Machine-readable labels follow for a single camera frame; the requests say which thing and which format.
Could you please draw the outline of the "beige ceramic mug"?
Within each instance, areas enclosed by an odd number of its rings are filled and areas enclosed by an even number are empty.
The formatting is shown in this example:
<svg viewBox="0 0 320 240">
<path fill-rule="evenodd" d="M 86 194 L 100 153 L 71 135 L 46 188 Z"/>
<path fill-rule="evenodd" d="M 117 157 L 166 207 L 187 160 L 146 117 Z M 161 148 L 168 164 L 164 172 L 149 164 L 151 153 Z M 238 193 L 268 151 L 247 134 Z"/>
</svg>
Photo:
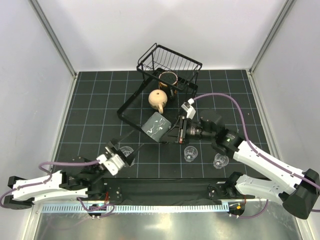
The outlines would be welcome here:
<svg viewBox="0 0 320 240">
<path fill-rule="evenodd" d="M 157 110 L 160 114 L 164 113 L 164 107 L 166 106 L 167 101 L 168 97 L 161 89 L 153 90 L 148 96 L 148 102 L 150 106 Z"/>
</svg>

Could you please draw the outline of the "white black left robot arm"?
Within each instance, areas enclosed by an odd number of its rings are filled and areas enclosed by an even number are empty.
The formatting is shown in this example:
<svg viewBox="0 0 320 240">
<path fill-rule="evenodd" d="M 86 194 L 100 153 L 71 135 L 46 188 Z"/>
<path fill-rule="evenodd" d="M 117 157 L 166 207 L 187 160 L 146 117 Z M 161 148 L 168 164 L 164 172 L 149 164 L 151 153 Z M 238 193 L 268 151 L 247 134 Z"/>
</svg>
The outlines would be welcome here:
<svg viewBox="0 0 320 240">
<path fill-rule="evenodd" d="M 24 210 L 47 200 L 108 201 L 105 174 L 115 176 L 124 167 L 132 166 L 139 152 L 137 148 L 131 153 L 124 153 L 116 147 L 118 143 L 118 139 L 109 141 L 104 153 L 95 160 L 77 156 L 70 162 L 42 162 L 38 167 L 47 173 L 43 177 L 25 179 L 11 176 L 7 184 L 10 189 L 0 197 L 0 206 Z"/>
</svg>

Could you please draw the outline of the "grey-green ceramic mug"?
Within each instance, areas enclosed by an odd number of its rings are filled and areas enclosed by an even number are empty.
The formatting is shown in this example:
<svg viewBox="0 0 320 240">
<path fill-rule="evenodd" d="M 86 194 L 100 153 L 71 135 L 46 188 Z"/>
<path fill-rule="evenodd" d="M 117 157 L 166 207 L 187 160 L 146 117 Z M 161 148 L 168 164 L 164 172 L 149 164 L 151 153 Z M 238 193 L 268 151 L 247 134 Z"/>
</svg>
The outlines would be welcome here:
<svg viewBox="0 0 320 240">
<path fill-rule="evenodd" d="M 171 122 L 167 120 L 159 112 L 155 112 L 141 127 L 142 131 L 156 142 L 160 142 L 160 138 L 169 131 Z"/>
</svg>

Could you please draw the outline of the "black mug with pink rim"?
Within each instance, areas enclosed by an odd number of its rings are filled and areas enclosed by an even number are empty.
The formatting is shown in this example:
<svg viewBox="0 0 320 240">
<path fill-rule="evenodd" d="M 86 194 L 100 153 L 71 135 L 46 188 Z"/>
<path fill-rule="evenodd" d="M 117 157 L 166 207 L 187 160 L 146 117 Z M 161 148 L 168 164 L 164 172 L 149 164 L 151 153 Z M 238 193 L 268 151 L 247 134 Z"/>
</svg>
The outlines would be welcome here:
<svg viewBox="0 0 320 240">
<path fill-rule="evenodd" d="M 164 71 L 158 78 L 160 79 L 158 88 L 166 93 L 170 101 L 173 101 L 177 94 L 177 90 L 175 89 L 178 83 L 177 74 L 172 71 Z"/>
</svg>

